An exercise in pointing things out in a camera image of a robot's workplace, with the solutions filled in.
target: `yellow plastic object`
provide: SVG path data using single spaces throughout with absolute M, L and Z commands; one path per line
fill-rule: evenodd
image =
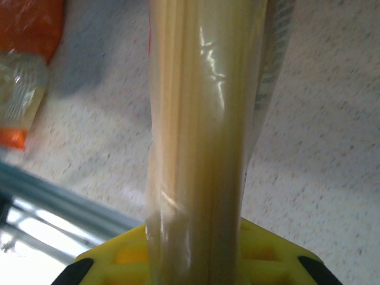
M 245 219 L 240 228 L 238 285 L 316 285 L 299 256 L 322 262 L 315 254 Z M 80 285 L 148 285 L 145 226 L 130 230 L 76 259 L 94 264 Z

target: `bundle of spaghetti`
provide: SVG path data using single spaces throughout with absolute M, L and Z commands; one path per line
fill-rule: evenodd
M 234 284 L 266 0 L 151 0 L 153 284 Z

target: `plastic bag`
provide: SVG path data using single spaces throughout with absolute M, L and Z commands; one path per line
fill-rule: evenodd
M 61 39 L 64 0 L 1 0 L 0 50 L 36 53 L 49 62 Z
M 152 283 L 231 285 L 246 168 L 294 1 L 150 3 Z
M 46 91 L 48 69 L 39 55 L 0 53 L 0 144 L 24 149 Z
M 27 132 L 46 89 L 43 64 L 50 61 L 61 38 L 63 4 L 63 0 L 0 1 L 2 146 L 24 148 Z M 6 110 L 14 113 L 6 115 Z

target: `orange plastic bag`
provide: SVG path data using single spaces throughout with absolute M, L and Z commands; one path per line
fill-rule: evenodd
M 41 92 L 46 88 L 45 74 L 40 80 L 33 79 L 44 71 L 39 60 L 31 59 L 29 54 L 41 56 L 45 62 L 51 60 L 62 35 L 63 5 L 64 0 L 0 1 L 0 52 L 4 53 L 0 56 L 3 56 L 1 61 L 6 62 L 2 65 L 0 62 L 0 145 L 24 149 L 28 130 L 43 96 Z M 11 71 L 18 71 L 23 77 L 10 76 Z M 27 89 L 15 90 L 20 84 L 29 85 Z M 7 106 L 13 108 L 11 117 L 5 114 Z
M 0 50 L 37 53 L 49 62 L 61 39 L 64 0 L 1 0 Z

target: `white speckled countertop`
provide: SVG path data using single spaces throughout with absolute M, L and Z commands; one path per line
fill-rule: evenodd
M 143 218 L 151 143 L 147 0 L 68 1 L 49 95 L 3 160 Z M 298 1 L 250 166 L 243 216 L 318 254 L 344 284 L 380 280 L 380 3 Z

